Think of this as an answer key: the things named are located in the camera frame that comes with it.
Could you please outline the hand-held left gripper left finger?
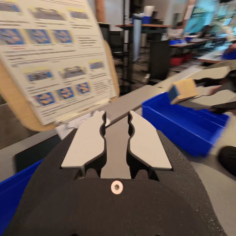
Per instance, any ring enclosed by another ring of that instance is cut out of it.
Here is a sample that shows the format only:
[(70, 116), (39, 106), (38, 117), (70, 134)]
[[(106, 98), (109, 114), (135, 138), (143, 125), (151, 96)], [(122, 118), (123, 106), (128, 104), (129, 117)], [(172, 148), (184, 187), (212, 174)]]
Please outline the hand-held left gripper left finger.
[(101, 170), (107, 162), (105, 125), (105, 111), (84, 121), (78, 127), (60, 168), (77, 169), (84, 177), (89, 169), (93, 169), (101, 177)]

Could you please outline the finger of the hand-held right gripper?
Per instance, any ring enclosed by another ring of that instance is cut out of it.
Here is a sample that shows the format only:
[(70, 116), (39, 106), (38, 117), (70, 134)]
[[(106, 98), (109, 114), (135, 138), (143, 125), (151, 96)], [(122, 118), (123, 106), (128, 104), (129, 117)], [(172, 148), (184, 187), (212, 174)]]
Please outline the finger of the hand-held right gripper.
[(211, 78), (211, 79), (222, 79), (231, 71), (229, 66), (211, 68), (211, 69), (202, 69), (197, 72), (192, 73), (191, 75), (185, 76), (184, 79), (193, 79), (199, 80), (202, 78)]
[(187, 99), (178, 104), (194, 110), (235, 110), (236, 94), (230, 90), (221, 90), (213, 95), (201, 95), (197, 98)]

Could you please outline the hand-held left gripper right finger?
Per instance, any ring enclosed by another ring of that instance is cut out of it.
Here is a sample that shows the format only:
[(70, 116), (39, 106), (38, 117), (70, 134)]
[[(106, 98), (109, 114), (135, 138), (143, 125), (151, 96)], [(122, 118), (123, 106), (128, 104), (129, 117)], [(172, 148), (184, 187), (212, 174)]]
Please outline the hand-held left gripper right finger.
[(131, 177), (140, 170), (148, 177), (157, 177), (155, 171), (172, 171), (173, 167), (156, 128), (134, 111), (128, 112), (127, 165)]

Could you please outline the blue-striped wooden cube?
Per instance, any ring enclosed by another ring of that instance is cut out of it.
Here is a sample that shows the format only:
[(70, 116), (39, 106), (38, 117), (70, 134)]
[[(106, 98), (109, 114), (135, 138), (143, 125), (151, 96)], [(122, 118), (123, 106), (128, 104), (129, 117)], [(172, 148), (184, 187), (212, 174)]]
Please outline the blue-striped wooden cube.
[(167, 90), (171, 105), (199, 96), (196, 83), (192, 78), (175, 81)]

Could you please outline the blue plastic bin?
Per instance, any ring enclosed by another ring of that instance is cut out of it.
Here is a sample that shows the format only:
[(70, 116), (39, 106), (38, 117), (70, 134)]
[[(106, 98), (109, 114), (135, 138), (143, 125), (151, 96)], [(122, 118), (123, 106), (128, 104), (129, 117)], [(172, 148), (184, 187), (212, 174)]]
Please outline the blue plastic bin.
[(142, 116), (169, 140), (194, 157), (205, 157), (222, 135), (230, 117), (208, 110), (171, 105), (167, 93), (142, 103)]
[(43, 159), (0, 183), (0, 235), (9, 225), (28, 182), (42, 161)]

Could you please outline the red storage bin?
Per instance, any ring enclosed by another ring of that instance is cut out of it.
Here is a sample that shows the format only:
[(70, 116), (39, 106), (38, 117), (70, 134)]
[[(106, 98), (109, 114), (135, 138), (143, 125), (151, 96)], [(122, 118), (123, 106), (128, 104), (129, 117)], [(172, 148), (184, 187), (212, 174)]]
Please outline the red storage bin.
[(179, 66), (184, 62), (184, 55), (173, 56), (170, 58), (170, 66)]

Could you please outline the black chair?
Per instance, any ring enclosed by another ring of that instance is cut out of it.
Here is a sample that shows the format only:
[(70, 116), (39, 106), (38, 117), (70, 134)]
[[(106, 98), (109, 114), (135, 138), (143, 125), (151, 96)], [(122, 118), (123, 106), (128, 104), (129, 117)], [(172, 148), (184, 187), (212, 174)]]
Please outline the black chair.
[(148, 85), (155, 85), (166, 79), (170, 69), (170, 53), (169, 40), (151, 42)]

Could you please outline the teal monitor screen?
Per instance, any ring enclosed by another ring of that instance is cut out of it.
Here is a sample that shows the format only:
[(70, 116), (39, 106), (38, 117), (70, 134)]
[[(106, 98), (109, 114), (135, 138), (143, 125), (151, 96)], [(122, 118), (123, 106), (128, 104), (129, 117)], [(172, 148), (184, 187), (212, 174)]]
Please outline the teal monitor screen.
[(198, 0), (185, 26), (184, 33), (198, 33), (205, 25), (209, 25), (216, 7), (217, 3), (213, 0)]

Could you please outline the black round object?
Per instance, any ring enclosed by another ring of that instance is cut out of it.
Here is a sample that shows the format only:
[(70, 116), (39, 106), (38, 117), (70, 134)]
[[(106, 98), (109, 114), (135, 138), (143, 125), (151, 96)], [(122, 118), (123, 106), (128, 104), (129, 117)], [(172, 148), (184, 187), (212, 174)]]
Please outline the black round object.
[(236, 147), (222, 147), (218, 152), (218, 160), (229, 173), (236, 176)]

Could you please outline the wooden high table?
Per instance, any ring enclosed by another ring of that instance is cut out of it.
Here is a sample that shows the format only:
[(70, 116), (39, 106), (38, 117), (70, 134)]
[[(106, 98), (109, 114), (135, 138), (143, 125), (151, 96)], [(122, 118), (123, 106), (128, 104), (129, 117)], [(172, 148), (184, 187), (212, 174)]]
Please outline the wooden high table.
[[(120, 24), (115, 26), (124, 31), (134, 31), (134, 24)], [(163, 34), (166, 33), (167, 28), (170, 27), (171, 25), (142, 24), (141, 34)]]

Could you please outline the pale blue hanging strip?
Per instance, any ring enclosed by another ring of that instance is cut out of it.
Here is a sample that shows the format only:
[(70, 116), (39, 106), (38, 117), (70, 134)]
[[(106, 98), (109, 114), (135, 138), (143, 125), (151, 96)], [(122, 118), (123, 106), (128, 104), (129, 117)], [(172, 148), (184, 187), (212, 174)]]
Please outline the pale blue hanging strip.
[(133, 62), (140, 58), (141, 28), (144, 13), (135, 13), (133, 19)]

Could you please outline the black pole stand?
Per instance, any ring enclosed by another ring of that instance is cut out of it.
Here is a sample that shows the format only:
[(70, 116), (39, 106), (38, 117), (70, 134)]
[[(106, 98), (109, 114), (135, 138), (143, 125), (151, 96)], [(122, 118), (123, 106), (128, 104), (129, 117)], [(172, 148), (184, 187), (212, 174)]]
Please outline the black pole stand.
[(133, 23), (127, 23), (125, 21), (125, 5), (126, 1), (123, 0), (123, 24), (119, 26), (123, 30), (123, 75), (122, 85), (120, 85), (120, 96), (126, 95), (131, 92), (132, 71), (133, 71)]

